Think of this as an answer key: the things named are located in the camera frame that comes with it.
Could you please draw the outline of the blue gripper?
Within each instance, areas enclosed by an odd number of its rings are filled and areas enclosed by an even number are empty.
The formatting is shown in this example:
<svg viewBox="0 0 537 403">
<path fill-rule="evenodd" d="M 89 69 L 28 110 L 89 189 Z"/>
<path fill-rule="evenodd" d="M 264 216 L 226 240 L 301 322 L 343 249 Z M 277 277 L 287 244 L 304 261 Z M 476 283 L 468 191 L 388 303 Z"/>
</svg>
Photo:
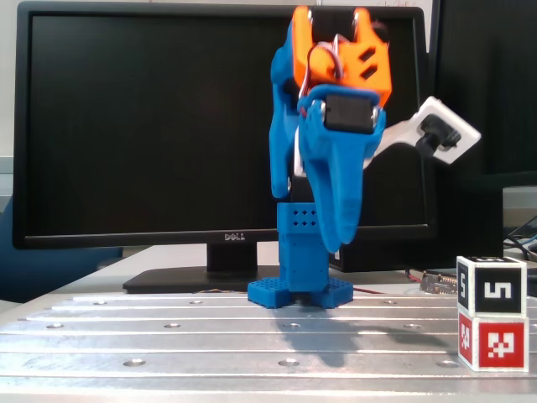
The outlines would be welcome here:
<svg viewBox="0 0 537 403">
<path fill-rule="evenodd" d="M 381 143 L 386 112 L 376 92 L 328 84 L 300 97 L 298 109 L 322 241 L 335 253 L 355 237 L 362 210 L 363 167 Z M 331 146 L 335 146 L 333 189 L 327 162 L 313 160 L 326 159 Z"/>
</svg>

